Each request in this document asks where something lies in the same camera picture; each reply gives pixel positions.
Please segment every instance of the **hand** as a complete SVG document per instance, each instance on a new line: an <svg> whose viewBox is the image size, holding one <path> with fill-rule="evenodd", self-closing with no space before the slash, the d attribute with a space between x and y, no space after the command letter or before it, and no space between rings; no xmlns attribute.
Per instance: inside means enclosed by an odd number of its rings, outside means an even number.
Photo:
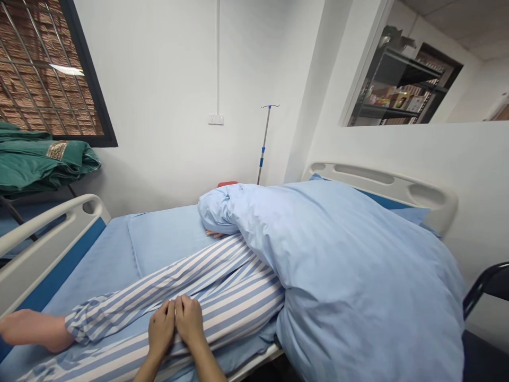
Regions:
<svg viewBox="0 0 509 382"><path fill-rule="evenodd" d="M185 294L175 302L175 324L188 348L207 344L203 332L203 317L198 300L191 300Z"/></svg>
<svg viewBox="0 0 509 382"><path fill-rule="evenodd" d="M226 235L225 233L218 233L218 232L209 231L209 230L206 230L205 234L207 234L207 235L214 235L214 239L218 239L218 238L221 238L221 237Z"/></svg>
<svg viewBox="0 0 509 382"><path fill-rule="evenodd" d="M166 300L150 318L148 355L162 359L170 348L175 329L175 301Z"/></svg>

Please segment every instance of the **striped pajama pants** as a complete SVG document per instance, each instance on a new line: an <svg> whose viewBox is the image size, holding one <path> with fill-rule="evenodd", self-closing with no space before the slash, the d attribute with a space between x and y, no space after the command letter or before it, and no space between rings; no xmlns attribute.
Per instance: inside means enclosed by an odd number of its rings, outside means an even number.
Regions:
<svg viewBox="0 0 509 382"><path fill-rule="evenodd" d="M272 269L237 234L121 291L90 299L75 307L65 324L79 344L97 344L156 310L164 300L182 294L200 302L205 336L213 350L256 333L284 304L284 289ZM85 349L71 360L56 356L21 380L127 381L134 377L147 352L148 333L144 332L104 347ZM156 380L171 379L191 362L186 345L176 334Z"/></svg>

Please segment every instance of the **folded green blanket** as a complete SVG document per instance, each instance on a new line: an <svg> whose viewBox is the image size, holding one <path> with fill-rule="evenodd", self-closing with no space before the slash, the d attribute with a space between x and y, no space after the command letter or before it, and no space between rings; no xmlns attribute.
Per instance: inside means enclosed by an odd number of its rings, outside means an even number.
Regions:
<svg viewBox="0 0 509 382"><path fill-rule="evenodd" d="M0 121L0 195L16 199L55 191L101 167L88 143L51 138Z"/></svg>

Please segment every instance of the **bed headboard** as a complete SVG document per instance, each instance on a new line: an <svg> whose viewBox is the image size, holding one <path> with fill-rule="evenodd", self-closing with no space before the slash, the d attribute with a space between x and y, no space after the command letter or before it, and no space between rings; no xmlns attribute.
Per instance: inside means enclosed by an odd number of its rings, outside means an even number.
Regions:
<svg viewBox="0 0 509 382"><path fill-rule="evenodd" d="M390 209L428 208L431 211L424 223L441 235L447 232L458 208L458 197L453 191L387 171L317 162L309 166L302 180L309 180L314 173L351 185Z"/></svg>
<svg viewBox="0 0 509 382"><path fill-rule="evenodd" d="M65 221L0 270L0 318L22 308L40 311L111 220L99 197L78 196L0 237L0 256L62 215Z"/></svg>

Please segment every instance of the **ceiling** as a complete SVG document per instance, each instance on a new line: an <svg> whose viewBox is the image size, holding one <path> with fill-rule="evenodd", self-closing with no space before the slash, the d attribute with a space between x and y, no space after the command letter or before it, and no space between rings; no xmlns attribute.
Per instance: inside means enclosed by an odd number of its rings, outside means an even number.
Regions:
<svg viewBox="0 0 509 382"><path fill-rule="evenodd" d="M509 57L508 0L402 0L482 60Z"/></svg>

